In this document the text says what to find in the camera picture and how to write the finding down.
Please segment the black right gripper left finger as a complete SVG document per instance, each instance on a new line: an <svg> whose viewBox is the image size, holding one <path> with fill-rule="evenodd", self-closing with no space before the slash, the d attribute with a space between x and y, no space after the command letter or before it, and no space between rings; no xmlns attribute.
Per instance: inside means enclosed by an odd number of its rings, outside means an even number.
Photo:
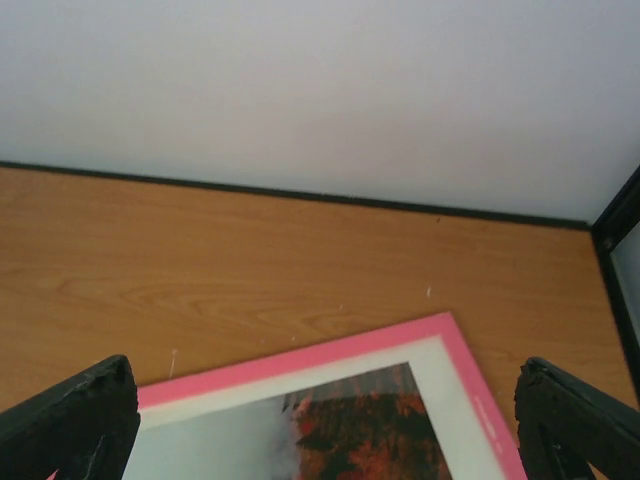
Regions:
<svg viewBox="0 0 640 480"><path fill-rule="evenodd" d="M131 365L113 355L1 413L1 477L121 479L140 423Z"/></svg>

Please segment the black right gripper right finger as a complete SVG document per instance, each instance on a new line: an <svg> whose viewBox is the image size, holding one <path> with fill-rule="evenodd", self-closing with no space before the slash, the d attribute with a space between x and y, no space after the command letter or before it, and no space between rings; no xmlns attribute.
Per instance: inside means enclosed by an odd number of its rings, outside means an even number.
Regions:
<svg viewBox="0 0 640 480"><path fill-rule="evenodd" d="M521 367L515 418L529 479L639 477L639 412L542 358Z"/></svg>

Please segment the pink wooden picture frame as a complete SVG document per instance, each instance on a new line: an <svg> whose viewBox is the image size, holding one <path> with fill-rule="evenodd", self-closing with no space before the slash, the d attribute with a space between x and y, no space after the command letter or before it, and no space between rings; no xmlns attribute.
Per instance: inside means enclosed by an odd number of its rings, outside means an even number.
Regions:
<svg viewBox="0 0 640 480"><path fill-rule="evenodd" d="M452 315L140 389L128 479L521 479Z"/></svg>

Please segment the black aluminium enclosure frame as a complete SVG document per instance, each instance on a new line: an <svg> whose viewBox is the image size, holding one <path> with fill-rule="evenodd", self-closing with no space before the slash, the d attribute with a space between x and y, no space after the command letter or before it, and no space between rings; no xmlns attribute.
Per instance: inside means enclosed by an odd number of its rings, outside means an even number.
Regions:
<svg viewBox="0 0 640 480"><path fill-rule="evenodd" d="M614 314L614 320L622 340L623 348L628 350L632 347L639 346L637 321L631 310L629 295L624 292L624 287L629 282L629 277L624 272L624 268L626 266L631 267L635 261L633 258L626 258L633 249L633 242L629 237L634 235L639 228L638 172L634 172L631 175L631 178L625 182L622 189L614 195L614 199L605 207L604 212L600 214L595 221L588 222L586 220L507 213L478 208L450 207L416 202L374 199L358 195L312 193L298 190L254 187L203 180L172 179L153 175L115 173L91 170L87 168L46 166L43 164L28 164L8 160L3 160L1 165L6 168L38 172L179 186L221 192L245 193L269 197L291 198L296 200L356 205L371 208L430 213L487 221L586 231L591 235L598 261L602 265L603 279L605 281L605 286Z"/></svg>

